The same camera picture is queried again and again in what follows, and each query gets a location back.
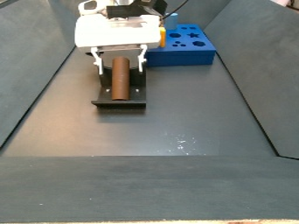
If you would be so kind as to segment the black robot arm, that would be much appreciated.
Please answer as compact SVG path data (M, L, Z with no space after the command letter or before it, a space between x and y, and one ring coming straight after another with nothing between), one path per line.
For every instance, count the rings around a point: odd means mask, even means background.
M145 51L165 46L164 0L87 0L79 4L75 45L95 58L97 74L104 73L100 54L139 50L137 68L143 71Z

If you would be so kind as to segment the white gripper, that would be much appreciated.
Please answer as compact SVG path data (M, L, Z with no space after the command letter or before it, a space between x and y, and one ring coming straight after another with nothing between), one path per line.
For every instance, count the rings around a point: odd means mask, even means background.
M147 47L156 48L160 45L159 24L160 19L153 15L107 19L100 14L93 14L77 19L75 44L84 52L91 48L99 75L103 75L103 59L97 46L140 45L137 68L140 73L144 71Z

